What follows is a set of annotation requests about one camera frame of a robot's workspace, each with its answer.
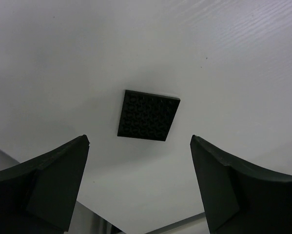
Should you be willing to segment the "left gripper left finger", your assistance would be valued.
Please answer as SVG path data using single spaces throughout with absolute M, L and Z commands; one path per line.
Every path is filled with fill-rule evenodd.
M 90 142 L 81 135 L 0 171 L 0 234 L 69 230 Z

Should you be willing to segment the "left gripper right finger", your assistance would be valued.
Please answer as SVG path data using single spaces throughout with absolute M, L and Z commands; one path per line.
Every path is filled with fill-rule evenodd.
M 190 148 L 212 234 L 292 234 L 292 175 L 231 155 L 199 136 Z

